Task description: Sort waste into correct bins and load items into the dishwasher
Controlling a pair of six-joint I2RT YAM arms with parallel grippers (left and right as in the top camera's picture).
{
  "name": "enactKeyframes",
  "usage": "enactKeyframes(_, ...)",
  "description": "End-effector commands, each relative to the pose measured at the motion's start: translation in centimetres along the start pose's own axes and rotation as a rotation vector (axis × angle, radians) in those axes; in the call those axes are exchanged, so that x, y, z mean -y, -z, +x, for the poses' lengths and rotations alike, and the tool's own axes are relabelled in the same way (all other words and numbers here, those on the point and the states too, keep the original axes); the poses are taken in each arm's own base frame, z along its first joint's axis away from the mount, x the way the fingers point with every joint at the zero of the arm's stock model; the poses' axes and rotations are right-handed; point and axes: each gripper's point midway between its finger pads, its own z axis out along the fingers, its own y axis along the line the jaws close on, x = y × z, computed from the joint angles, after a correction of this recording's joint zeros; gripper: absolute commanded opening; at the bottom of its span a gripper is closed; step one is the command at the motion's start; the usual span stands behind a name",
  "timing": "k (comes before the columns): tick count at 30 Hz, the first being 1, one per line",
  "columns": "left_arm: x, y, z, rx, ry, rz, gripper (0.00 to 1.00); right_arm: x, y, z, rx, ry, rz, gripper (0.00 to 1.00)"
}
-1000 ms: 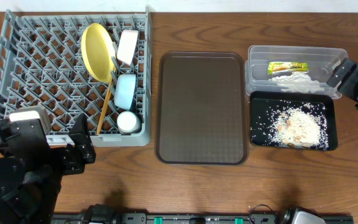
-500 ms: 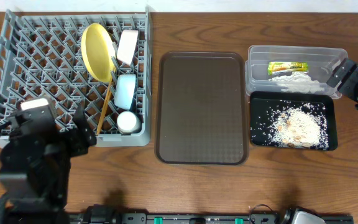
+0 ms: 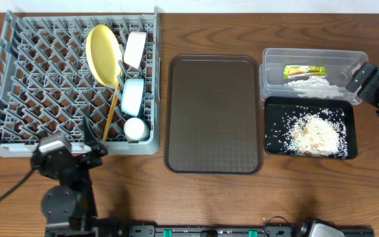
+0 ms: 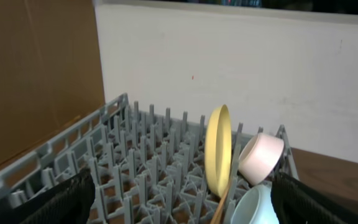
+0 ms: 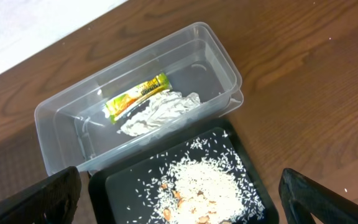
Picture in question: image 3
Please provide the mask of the light blue bowl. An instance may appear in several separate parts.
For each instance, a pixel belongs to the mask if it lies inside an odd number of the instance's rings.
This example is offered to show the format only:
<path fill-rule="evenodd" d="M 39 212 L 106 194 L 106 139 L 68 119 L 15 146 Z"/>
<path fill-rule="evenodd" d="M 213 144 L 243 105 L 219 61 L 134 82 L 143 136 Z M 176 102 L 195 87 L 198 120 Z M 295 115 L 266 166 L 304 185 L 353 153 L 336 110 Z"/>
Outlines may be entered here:
<path fill-rule="evenodd" d="M 124 84 L 120 109 L 127 115 L 138 116 L 143 97 L 144 80 L 141 78 L 128 79 Z"/>

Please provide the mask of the pink white bowl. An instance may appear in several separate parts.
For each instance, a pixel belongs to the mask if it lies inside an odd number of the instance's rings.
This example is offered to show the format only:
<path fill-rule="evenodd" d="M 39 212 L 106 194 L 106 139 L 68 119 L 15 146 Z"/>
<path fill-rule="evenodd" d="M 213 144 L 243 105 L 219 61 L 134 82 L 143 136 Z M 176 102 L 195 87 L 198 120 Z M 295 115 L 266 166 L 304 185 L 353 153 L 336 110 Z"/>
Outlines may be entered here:
<path fill-rule="evenodd" d="M 132 68 L 138 69 L 145 49 L 146 32 L 130 32 L 126 43 L 123 61 Z"/>

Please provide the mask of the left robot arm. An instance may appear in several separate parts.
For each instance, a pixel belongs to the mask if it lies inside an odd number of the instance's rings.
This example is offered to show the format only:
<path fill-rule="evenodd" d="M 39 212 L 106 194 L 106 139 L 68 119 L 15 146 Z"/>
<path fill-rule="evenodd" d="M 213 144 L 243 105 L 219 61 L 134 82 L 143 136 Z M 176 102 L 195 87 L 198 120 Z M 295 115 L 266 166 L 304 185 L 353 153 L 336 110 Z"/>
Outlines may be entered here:
<path fill-rule="evenodd" d="M 40 175 L 59 181 L 41 201 L 47 219 L 45 236 L 95 236 L 97 208 L 89 170 L 102 165 L 105 151 L 96 148 L 74 156 L 62 145 L 44 151 L 37 148 L 31 166 Z"/>

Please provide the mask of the green orange snack wrapper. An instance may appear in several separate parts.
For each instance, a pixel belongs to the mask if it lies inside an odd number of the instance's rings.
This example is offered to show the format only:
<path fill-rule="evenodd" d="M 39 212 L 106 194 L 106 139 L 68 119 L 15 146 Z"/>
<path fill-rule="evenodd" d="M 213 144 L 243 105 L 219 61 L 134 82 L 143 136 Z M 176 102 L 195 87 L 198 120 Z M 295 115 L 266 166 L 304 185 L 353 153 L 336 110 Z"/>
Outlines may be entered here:
<path fill-rule="evenodd" d="M 284 79 L 294 79 L 302 76 L 326 76 L 325 66 L 286 65 L 284 67 Z"/>

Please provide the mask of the white tissue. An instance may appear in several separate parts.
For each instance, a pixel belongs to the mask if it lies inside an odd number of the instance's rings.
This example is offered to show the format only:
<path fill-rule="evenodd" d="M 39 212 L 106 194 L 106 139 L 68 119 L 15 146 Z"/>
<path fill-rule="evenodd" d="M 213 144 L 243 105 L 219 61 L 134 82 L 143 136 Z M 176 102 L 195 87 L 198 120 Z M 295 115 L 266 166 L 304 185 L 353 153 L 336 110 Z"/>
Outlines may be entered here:
<path fill-rule="evenodd" d="M 288 82 L 285 86 L 297 92 L 298 97 L 334 99 L 343 95 L 337 85 L 330 85 L 324 76 L 310 76 L 306 80 Z"/>

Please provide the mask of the yellow round plate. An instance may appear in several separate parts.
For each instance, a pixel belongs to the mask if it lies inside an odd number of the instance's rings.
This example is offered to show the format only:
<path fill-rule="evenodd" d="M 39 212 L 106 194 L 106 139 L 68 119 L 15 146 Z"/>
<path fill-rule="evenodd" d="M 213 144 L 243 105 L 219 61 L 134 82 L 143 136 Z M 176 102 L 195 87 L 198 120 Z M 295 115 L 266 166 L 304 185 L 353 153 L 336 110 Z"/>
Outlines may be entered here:
<path fill-rule="evenodd" d="M 86 57 L 94 78 L 103 86 L 114 88 L 121 74 L 119 60 L 122 60 L 120 45 L 113 31 L 99 24 L 86 38 Z"/>

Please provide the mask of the small white green cup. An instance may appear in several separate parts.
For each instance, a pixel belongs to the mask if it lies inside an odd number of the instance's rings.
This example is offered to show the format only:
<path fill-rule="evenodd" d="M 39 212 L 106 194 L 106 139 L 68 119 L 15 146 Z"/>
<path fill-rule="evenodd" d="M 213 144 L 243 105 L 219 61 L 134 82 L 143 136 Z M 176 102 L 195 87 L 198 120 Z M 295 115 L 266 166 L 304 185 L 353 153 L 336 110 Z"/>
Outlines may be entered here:
<path fill-rule="evenodd" d="M 149 128 L 140 118 L 129 118 L 124 124 L 124 135 L 130 142 L 147 140 Z"/>

